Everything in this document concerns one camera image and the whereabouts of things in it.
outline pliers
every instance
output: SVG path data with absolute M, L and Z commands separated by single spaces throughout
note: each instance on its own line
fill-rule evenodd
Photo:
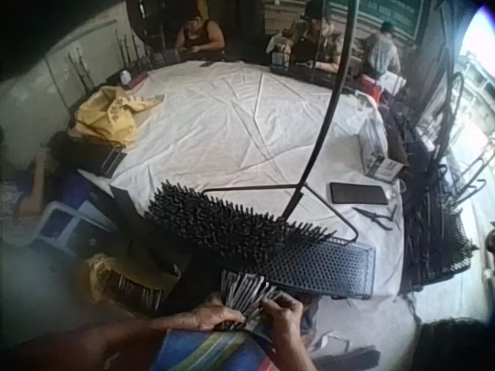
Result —
M 389 226 L 385 226 L 379 219 L 386 219 L 390 222 L 393 222 L 394 214 L 395 211 L 397 210 L 397 205 L 394 207 L 394 210 L 392 211 L 392 214 L 390 216 L 372 213 L 371 211 L 359 209 L 357 207 L 353 207 L 353 209 L 356 210 L 359 214 L 371 219 L 372 222 L 378 224 L 383 230 L 389 230 L 389 231 L 393 230 L 393 228 L 390 228 Z

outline cardboard box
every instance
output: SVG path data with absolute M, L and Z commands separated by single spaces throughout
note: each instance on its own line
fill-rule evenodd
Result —
M 383 127 L 387 135 L 388 150 L 378 132 Z M 366 120 L 359 132 L 359 144 L 365 176 L 391 184 L 409 165 L 397 129 L 384 126 L 381 122 Z

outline chair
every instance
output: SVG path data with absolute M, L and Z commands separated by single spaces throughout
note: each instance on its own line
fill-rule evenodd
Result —
M 68 216 L 72 216 L 72 218 L 70 219 L 69 223 L 63 228 L 63 230 L 56 236 L 44 236 L 42 234 L 42 231 L 50 220 L 50 217 L 55 212 L 62 212 Z M 30 231 L 27 235 L 14 237 L 9 236 L 8 233 L 3 233 L 2 239 L 6 243 L 17 247 L 28 246 L 35 240 L 42 240 L 48 243 L 50 246 L 53 246 L 66 254 L 80 257 L 67 246 L 67 242 L 69 241 L 70 236 L 73 234 L 77 226 L 80 225 L 81 221 L 89 223 L 91 226 L 109 233 L 117 233 L 118 231 L 118 228 L 88 201 L 85 201 L 78 210 L 75 210 L 62 203 L 53 201 L 46 205 L 43 213 L 41 214 L 41 217 L 36 224 L 36 227 L 33 228 L 32 231 Z

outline mobile phone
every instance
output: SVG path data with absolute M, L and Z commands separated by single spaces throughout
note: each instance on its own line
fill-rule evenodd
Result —
M 379 185 L 330 183 L 330 195 L 336 204 L 388 205 L 385 191 Z

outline striped fabric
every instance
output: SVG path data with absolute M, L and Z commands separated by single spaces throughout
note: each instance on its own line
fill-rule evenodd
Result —
M 275 371 L 246 332 L 170 331 L 151 371 Z

